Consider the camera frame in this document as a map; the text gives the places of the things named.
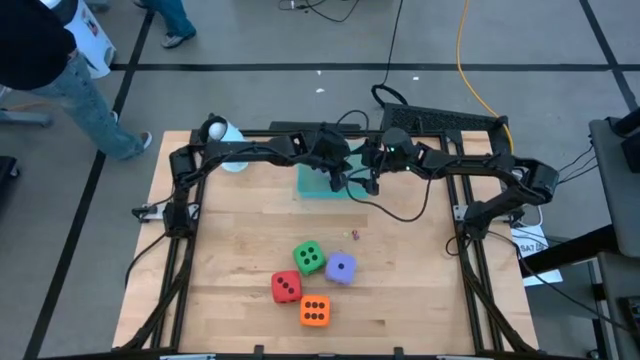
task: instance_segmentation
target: shirt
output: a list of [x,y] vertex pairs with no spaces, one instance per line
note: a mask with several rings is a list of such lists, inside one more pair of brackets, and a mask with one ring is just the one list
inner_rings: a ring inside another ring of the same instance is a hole
[[73,34],[40,0],[0,0],[1,85],[16,90],[48,85],[75,49]]

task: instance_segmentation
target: jeans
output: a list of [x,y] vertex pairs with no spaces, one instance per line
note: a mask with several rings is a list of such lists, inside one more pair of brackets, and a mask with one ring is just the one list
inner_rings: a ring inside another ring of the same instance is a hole
[[169,34],[187,37],[195,34],[196,28],[187,19],[182,0],[143,0],[145,5],[162,15]]
[[58,102],[64,111],[107,156],[124,160],[144,151],[140,136],[121,129],[96,89],[81,54],[69,60],[51,84],[31,93]]

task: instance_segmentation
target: concrete floor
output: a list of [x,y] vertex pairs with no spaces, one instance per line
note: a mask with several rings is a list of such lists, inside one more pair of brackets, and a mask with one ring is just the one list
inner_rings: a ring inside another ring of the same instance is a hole
[[[313,13],[279,11],[277,0],[184,3],[198,36],[179,49],[164,50],[159,45],[164,24],[156,16],[140,64],[238,66],[190,72],[169,65],[135,73],[121,123],[133,131],[151,131],[156,141],[139,159],[106,161],[42,357],[110,348],[123,276],[139,231],[130,209],[147,197],[163,131],[198,127],[209,112],[223,114],[240,128],[264,129],[272,121],[335,121],[357,108],[371,116],[373,128],[380,125],[382,110],[369,88],[382,80],[384,72],[316,70],[330,68],[331,63],[365,69],[375,67],[360,63],[384,64],[399,0],[361,1],[343,24]],[[589,3],[617,61],[640,64],[640,40],[634,36],[640,32],[634,17],[640,2]],[[126,64],[145,13],[126,0],[113,0],[111,5],[109,12],[97,15],[98,20],[118,47],[116,62]],[[462,5],[463,0],[405,0],[393,62],[453,64]],[[323,11],[340,16],[350,3],[329,0],[323,6]],[[629,110],[611,70],[581,71],[585,67],[579,65],[607,65],[608,60],[578,0],[474,1],[462,49],[464,63],[525,65],[522,71],[467,74],[478,92],[510,117],[517,155],[564,165],[589,146],[589,120],[622,116]],[[290,71],[283,64],[309,65]],[[526,66],[558,64],[576,66],[551,66],[550,71]],[[640,73],[623,75],[632,91],[640,93]],[[110,101],[121,89],[123,76],[124,71],[114,71],[97,81]],[[417,106],[485,113],[455,71],[393,71],[388,85]],[[13,92],[3,106],[32,100]],[[0,217],[0,281],[5,284],[0,293],[2,359],[24,355],[95,158],[92,144],[59,109],[34,110],[50,112],[55,125],[0,128],[0,154],[17,157],[23,170]],[[597,171],[559,188],[543,211],[545,231],[565,237],[610,222]],[[576,340],[567,338],[568,330],[545,330],[558,324],[588,330],[591,325],[571,312],[545,313],[567,306],[562,299],[532,295],[536,298],[540,300],[532,301],[532,308],[542,348],[579,356],[594,346],[591,340],[583,341],[592,334]]]

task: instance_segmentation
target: wooden tabletop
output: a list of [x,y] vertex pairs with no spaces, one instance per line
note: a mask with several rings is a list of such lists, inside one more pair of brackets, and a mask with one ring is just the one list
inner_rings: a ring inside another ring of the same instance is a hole
[[[189,132],[164,134],[149,202],[170,194],[168,156],[188,139]],[[463,133],[463,139],[467,154],[491,151],[484,132]],[[439,148],[435,139],[414,141]],[[302,199],[296,174],[295,167],[253,163],[241,173],[219,169],[209,176],[180,351],[251,353],[261,344],[267,353],[390,354],[401,346],[406,354],[472,354],[460,265],[444,250],[454,234],[446,181],[432,183],[419,220],[402,223],[349,199]],[[412,217],[425,188],[426,182],[413,174],[387,174],[380,179],[380,195],[370,200]],[[477,200],[500,191],[492,178],[472,178],[472,188]],[[357,241],[344,236],[354,229],[360,233]],[[491,230],[510,237],[507,225],[496,223]],[[162,232],[161,221],[143,225],[136,252]],[[303,278],[305,294],[331,299],[327,328],[302,327],[299,304],[279,305],[271,296],[271,275],[296,269],[292,250],[307,240],[316,240],[325,254],[343,251],[357,259],[351,286],[327,282],[322,273]],[[132,271],[114,346],[129,340],[156,305],[168,244]],[[525,341],[537,346],[513,247],[491,236],[484,245],[497,306]],[[490,348],[486,316],[481,315],[485,347]],[[173,308],[167,324],[172,318]],[[167,326],[163,344],[169,333]]]

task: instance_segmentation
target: purple die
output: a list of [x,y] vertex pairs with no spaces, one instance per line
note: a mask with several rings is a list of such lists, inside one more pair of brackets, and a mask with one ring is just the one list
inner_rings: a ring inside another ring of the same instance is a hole
[[345,253],[333,253],[325,268],[324,276],[327,280],[349,285],[356,273],[356,258]]

